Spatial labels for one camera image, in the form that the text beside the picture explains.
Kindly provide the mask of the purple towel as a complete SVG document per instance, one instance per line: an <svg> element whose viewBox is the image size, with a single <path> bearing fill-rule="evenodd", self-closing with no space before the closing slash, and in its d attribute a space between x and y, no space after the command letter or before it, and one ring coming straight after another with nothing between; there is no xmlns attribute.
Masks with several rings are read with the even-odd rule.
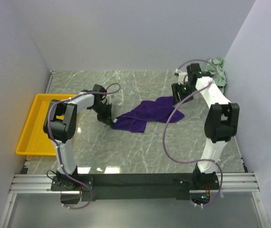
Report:
<svg viewBox="0 0 271 228"><path fill-rule="evenodd" d="M166 123L173 110L172 96L162 96L155 101L144 100L131 111L116 117L112 129L144 133L148 122Z"/></svg>

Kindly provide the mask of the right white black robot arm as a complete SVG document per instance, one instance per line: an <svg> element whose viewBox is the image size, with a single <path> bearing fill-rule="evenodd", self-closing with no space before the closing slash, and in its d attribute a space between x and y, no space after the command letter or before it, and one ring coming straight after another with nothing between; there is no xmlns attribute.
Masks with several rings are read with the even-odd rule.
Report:
<svg viewBox="0 0 271 228"><path fill-rule="evenodd" d="M202 190L219 182L216 162L237 133L240 107L220 91L214 81L216 74L201 70L198 63L191 63L186 71L177 68L174 74L178 77L177 83L171 85L174 105L189 101L195 92L200 92L209 108L204 124L206 143L192 176L194 187Z"/></svg>

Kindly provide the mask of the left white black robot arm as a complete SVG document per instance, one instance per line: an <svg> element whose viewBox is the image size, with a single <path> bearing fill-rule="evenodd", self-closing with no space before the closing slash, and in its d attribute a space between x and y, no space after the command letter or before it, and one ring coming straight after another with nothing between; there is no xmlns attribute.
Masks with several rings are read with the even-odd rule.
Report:
<svg viewBox="0 0 271 228"><path fill-rule="evenodd" d="M52 141L56 152L58 167L53 186L63 186L68 191L77 187L92 190L93 181L78 174L72 138L77 128L77 114L85 109L96 112L99 122L110 127L113 125L112 104L106 97L112 94L109 88L94 85L92 90L83 90L76 96L50 102L43 131Z"/></svg>

